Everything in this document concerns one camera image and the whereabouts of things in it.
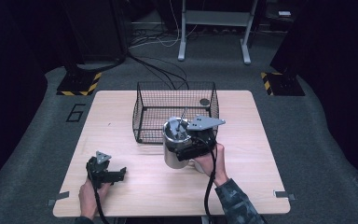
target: yellow and black hazard tape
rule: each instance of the yellow and black hazard tape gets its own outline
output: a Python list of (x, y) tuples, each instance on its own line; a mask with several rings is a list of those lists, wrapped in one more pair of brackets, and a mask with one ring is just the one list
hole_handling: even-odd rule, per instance
[(281, 73), (261, 73), (261, 77), (263, 78), (264, 87), (266, 88), (268, 95), (274, 95), (274, 92), (272, 91), (271, 85), (269, 84), (269, 79), (267, 77), (267, 74), (269, 75), (281, 75)]
[(91, 95), (95, 88), (97, 88), (98, 81), (100, 80), (102, 73), (95, 75), (95, 78), (92, 80), (91, 85), (87, 91), (57, 91), (57, 95)]

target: metal cage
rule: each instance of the metal cage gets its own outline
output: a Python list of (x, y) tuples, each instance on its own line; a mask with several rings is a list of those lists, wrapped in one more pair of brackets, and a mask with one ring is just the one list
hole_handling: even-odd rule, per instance
[[(219, 118), (214, 82), (138, 82), (132, 129), (138, 143), (162, 144), (162, 127), (170, 117)], [(217, 126), (213, 127), (217, 135)]]

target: black curtain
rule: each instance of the black curtain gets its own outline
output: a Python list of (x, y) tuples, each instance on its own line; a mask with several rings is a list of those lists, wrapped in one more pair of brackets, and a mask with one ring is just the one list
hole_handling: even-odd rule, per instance
[(280, 70), (294, 63), (296, 75), (319, 97), (330, 133), (358, 169), (358, 1), (308, 1), (271, 65)]
[[(57, 61), (41, 63), (41, 56), (33, 49), (7, 3), (0, 1), (0, 169), (44, 98), (46, 71), (58, 65)], [(44, 57), (53, 62), (51, 55)]]

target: silver canister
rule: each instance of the silver canister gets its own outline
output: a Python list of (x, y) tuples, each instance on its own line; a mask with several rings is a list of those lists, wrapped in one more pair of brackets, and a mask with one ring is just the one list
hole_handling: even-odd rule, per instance
[(173, 169), (182, 169), (188, 165), (188, 161), (179, 161), (176, 157), (176, 150), (191, 145), (191, 136), (186, 132), (187, 125), (186, 119), (170, 118), (162, 127), (164, 160)]

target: human hand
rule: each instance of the human hand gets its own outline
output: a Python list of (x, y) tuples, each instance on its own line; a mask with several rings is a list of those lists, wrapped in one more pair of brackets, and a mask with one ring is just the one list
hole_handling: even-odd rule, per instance
[[(101, 188), (98, 189), (100, 195), (100, 202), (103, 203), (107, 191), (109, 190), (110, 183), (103, 183)], [(88, 217), (90, 220), (94, 219), (95, 212), (97, 211), (97, 202), (95, 200), (94, 188), (91, 181), (87, 178), (86, 183), (80, 187), (79, 190), (80, 200), (80, 215)]]
[[(216, 157), (216, 173), (214, 175), (214, 183), (217, 187), (228, 181), (226, 166), (225, 166), (225, 147), (219, 143), (216, 144), (213, 150)], [(194, 158), (198, 162), (207, 176), (211, 176), (213, 170), (213, 160), (211, 153)]]

